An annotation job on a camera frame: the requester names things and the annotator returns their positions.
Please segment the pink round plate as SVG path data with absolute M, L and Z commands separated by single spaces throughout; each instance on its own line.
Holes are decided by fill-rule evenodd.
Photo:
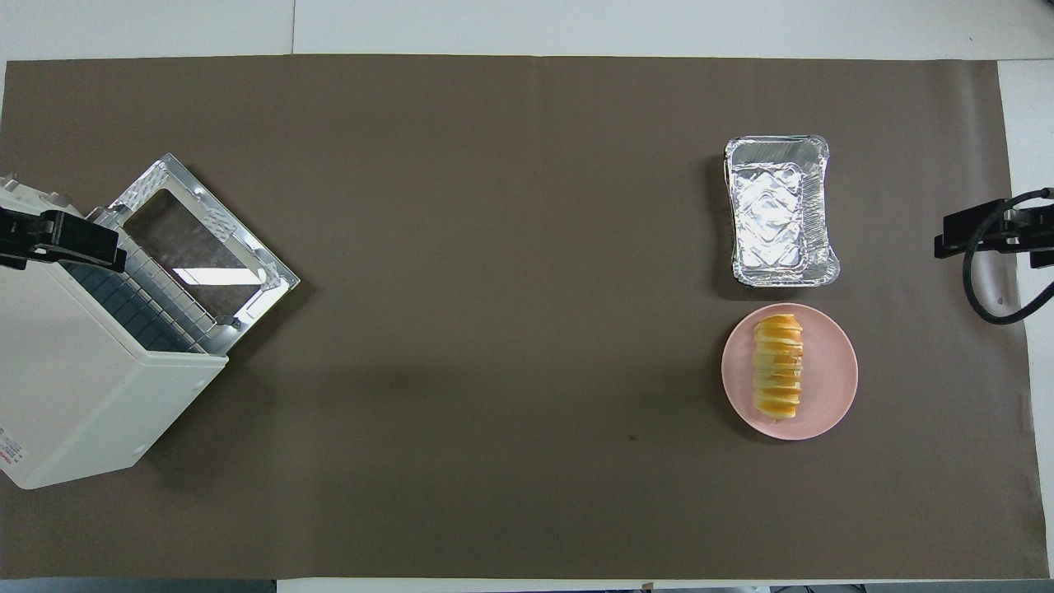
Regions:
M 802 394 L 793 419 L 775 421 L 753 406 L 753 330 L 769 315 L 793 314 L 803 327 Z M 804 441 L 839 424 L 853 404 L 858 363 L 846 333 L 812 307 L 778 303 L 761 307 L 734 327 L 721 356 L 721 379 L 734 411 L 760 434 Z

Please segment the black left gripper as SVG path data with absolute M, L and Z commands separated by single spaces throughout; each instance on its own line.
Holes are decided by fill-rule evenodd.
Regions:
M 0 266 L 26 270 L 30 260 L 38 260 L 123 273 L 126 251 L 119 245 L 117 231 L 69 212 L 45 211 L 33 215 L 0 207 Z

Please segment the brown table mat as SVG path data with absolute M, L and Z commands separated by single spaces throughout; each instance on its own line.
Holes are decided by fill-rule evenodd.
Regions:
M 723 155 L 827 139 L 827 286 L 735 281 Z M 0 479 L 0 578 L 1045 578 L 1021 327 L 944 215 L 1011 192 L 994 63 L 266 56 L 9 63 L 0 171 L 103 206 L 174 154 L 300 275 L 131 469 Z M 846 417 L 746 424 L 761 307 Z

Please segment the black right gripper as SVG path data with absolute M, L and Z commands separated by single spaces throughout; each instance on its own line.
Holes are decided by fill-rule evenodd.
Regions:
M 946 259 L 964 253 L 972 234 L 985 218 L 1006 203 L 990 200 L 944 217 L 942 232 L 934 237 L 934 258 Z M 1054 206 L 1014 207 L 985 229 L 977 251 L 1027 253 L 1031 268 L 1054 266 Z

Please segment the sliced yellow bread loaf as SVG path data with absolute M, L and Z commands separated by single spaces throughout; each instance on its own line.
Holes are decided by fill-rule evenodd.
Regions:
M 803 327 L 793 314 L 769 315 L 753 330 L 753 406 L 772 420 L 793 419 L 802 394 Z

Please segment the aluminium foil tray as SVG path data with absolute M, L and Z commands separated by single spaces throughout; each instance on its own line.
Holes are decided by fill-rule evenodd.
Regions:
M 735 281 L 827 286 L 841 273 L 827 225 L 831 150 L 819 135 L 741 136 L 724 147 Z

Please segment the white toaster oven body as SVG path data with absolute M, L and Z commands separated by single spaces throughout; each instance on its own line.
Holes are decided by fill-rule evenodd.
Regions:
M 13 179 L 0 207 L 83 218 Z M 148 352 L 60 264 L 0 266 L 0 470 L 23 489 L 131 468 L 238 339 L 227 330 L 206 334 L 206 354 Z

